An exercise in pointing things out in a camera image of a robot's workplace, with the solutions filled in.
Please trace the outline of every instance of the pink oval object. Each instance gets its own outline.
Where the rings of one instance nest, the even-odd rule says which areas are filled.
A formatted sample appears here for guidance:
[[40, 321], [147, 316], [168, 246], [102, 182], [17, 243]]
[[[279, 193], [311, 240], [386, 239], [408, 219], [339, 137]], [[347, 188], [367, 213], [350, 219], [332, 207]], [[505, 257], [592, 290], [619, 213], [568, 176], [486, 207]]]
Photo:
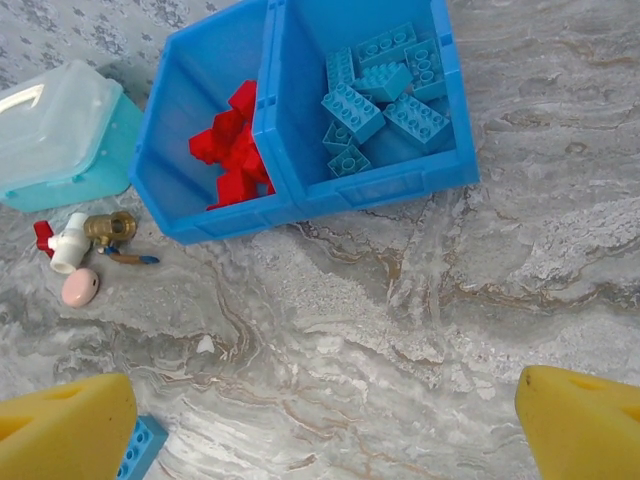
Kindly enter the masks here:
[[96, 296], [100, 279], [88, 268], [79, 268], [67, 277], [62, 286], [62, 301], [73, 308], [85, 306]]

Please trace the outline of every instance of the blue lego brick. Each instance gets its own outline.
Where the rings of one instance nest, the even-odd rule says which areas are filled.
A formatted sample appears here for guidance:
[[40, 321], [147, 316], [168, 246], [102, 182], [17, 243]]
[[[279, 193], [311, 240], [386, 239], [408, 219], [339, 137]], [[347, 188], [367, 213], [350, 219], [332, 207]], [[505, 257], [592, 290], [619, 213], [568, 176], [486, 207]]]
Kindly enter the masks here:
[[428, 102], [447, 94], [438, 45], [432, 38], [405, 50], [413, 75], [413, 96]]
[[356, 47], [360, 68], [402, 62], [405, 56], [404, 50], [416, 43], [418, 43], [418, 39], [411, 22], [384, 32]]
[[331, 160], [328, 165], [337, 178], [371, 170], [369, 159], [353, 145], [347, 147], [345, 151]]
[[412, 80], [413, 76], [404, 63], [391, 62], [365, 68], [362, 78], [356, 79], [353, 88], [361, 94], [372, 95], [376, 102], [395, 102]]
[[385, 125], [380, 109], [344, 83], [325, 95], [322, 105], [360, 144], [369, 140]]
[[340, 155], [348, 146], [355, 145], [356, 141], [345, 127], [333, 121], [329, 125], [329, 130], [327, 130], [322, 143], [329, 153]]
[[353, 85], [356, 79], [353, 70], [353, 54], [349, 47], [341, 48], [337, 52], [327, 55], [327, 82], [329, 91], [335, 90], [340, 83]]
[[447, 118], [406, 93], [389, 104], [384, 115], [392, 129], [426, 154], [436, 151], [453, 135]]
[[139, 416], [117, 480], [142, 480], [167, 439], [167, 432], [151, 416]]

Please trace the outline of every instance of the container handle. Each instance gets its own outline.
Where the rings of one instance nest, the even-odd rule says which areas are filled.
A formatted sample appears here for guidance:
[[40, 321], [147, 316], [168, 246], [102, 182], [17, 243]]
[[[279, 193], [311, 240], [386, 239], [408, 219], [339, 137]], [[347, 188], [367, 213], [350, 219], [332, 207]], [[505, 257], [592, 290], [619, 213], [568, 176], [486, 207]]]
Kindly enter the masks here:
[[3, 98], [2, 100], [0, 100], [0, 114], [4, 113], [10, 108], [15, 107], [16, 105], [28, 102], [29, 100], [33, 100], [33, 103], [29, 108], [35, 107], [40, 101], [40, 96], [42, 95], [43, 90], [44, 84], [41, 83], [40, 85], [34, 85], [33, 87], [29, 87], [21, 90], [20, 92], [14, 93], [7, 98]]

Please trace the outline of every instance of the plastic container lid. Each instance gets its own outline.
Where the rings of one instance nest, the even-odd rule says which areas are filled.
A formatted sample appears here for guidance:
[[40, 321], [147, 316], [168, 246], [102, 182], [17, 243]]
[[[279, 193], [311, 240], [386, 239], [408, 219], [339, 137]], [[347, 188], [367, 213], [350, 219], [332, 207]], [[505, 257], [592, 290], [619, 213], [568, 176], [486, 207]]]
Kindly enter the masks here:
[[87, 170], [121, 92], [79, 60], [0, 92], [0, 194]]

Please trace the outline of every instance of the blue plastic bin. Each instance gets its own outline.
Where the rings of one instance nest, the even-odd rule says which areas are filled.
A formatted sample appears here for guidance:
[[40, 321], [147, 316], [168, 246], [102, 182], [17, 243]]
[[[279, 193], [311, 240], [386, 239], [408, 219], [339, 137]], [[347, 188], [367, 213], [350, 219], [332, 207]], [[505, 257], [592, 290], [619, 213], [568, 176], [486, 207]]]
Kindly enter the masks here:
[[[478, 181], [458, 53], [445, 0], [270, 0], [275, 20], [268, 72], [264, 155], [276, 190], [288, 189], [307, 217], [382, 205]], [[388, 126], [365, 143], [373, 169], [332, 178], [323, 136], [331, 119], [321, 105], [327, 93], [325, 58], [411, 22], [418, 41], [440, 46], [454, 138], [423, 156]]]
[[[247, 0], [167, 40], [130, 176], [160, 229], [183, 244], [304, 218], [286, 189], [207, 212], [207, 206], [217, 203], [216, 179], [224, 171], [189, 153], [189, 138], [230, 108], [227, 100], [245, 80], [262, 81], [261, 65], [268, 66], [271, 50], [271, 44], [263, 42], [265, 31], [272, 37], [272, 28], [265, 29], [266, 19], [267, 1]], [[261, 110], [267, 104], [259, 92], [254, 130], [263, 129]], [[277, 172], [271, 179], [284, 183]]]
[[[424, 156], [388, 125], [361, 149], [370, 170], [333, 178], [323, 145], [331, 118], [326, 56], [411, 22], [440, 48], [453, 136]], [[356, 75], [359, 65], [355, 62]], [[223, 171], [188, 141], [247, 79], [258, 80], [253, 134], [276, 194], [205, 211]], [[183, 244], [243, 235], [478, 181], [460, 64], [445, 0], [244, 0], [174, 35], [136, 147], [131, 180], [159, 227]]]

